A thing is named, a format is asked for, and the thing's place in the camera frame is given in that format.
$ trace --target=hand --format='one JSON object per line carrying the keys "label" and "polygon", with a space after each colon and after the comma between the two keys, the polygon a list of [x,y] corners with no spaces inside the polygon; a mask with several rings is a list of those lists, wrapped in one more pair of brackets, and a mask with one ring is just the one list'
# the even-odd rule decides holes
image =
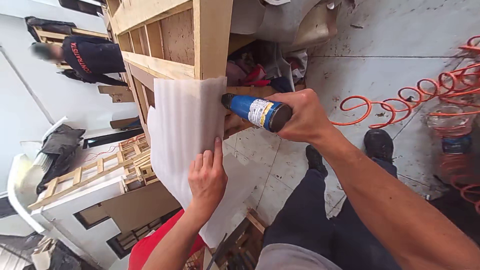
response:
{"label": "hand", "polygon": [[227,174],[223,169],[222,141],[215,138],[215,152],[207,150],[190,163],[188,183],[192,191],[192,209],[205,224],[223,198],[227,187]]}
{"label": "hand", "polygon": [[293,109],[292,118],[277,133],[282,138],[313,144],[335,130],[312,89],[274,94],[265,99],[285,103]]}

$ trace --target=red shirt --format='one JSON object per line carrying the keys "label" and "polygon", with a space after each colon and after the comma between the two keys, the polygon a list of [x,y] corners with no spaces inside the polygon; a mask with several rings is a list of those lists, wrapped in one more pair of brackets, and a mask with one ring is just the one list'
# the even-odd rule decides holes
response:
{"label": "red shirt", "polygon": [[[180,210],[175,216],[171,217],[160,228],[158,228],[151,236],[144,237],[138,243],[136,243],[132,252],[130,253],[130,259],[128,261],[128,270],[141,270],[144,264],[147,262],[148,257],[152,253],[156,245],[162,240],[162,238],[170,231],[170,229],[177,223],[180,217],[185,211]],[[202,247],[206,246],[200,235],[197,235],[192,249],[188,254],[188,257],[193,253],[199,251]]]}

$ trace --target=worker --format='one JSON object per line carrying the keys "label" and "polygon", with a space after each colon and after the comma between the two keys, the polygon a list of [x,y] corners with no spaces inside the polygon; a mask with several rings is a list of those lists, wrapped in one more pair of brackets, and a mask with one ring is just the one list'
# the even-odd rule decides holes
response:
{"label": "worker", "polygon": [[[293,109],[278,135],[307,142],[309,169],[265,230],[257,270],[479,270],[480,249],[444,215],[396,176],[393,142],[382,130],[368,131],[366,154],[328,120],[311,89],[275,94],[269,100]],[[190,164],[192,200],[155,246],[144,270],[179,270],[202,226],[220,203],[227,175],[222,143]],[[347,195],[336,218],[324,208],[324,178],[331,165]]]}
{"label": "worker", "polygon": [[108,73],[126,72],[118,44],[100,37],[69,36],[62,46],[34,43],[31,51],[48,62],[67,62],[85,81],[112,86],[128,86],[126,82],[108,77]]}

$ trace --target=white sheet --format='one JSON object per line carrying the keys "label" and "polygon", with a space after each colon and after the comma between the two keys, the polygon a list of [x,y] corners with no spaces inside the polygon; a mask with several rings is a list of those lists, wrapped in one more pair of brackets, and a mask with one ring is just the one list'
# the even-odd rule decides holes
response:
{"label": "white sheet", "polygon": [[[155,108],[148,111],[151,163],[156,175],[185,209],[192,193],[188,166],[195,155],[214,149],[215,137],[223,137],[225,108],[220,100],[227,78],[154,80]],[[220,205],[200,230],[209,247],[217,247],[241,203],[258,184],[259,165],[242,165],[233,155],[224,157],[228,184]]]}

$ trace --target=dark pants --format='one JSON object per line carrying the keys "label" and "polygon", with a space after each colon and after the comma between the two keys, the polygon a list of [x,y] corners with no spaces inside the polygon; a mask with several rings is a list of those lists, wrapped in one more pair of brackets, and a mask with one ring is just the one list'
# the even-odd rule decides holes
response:
{"label": "dark pants", "polygon": [[[373,159],[396,177],[396,167]],[[343,270],[399,270],[390,253],[355,213],[348,198],[331,219],[325,213],[325,177],[309,169],[285,205],[265,230],[264,247],[284,243],[314,251]]]}

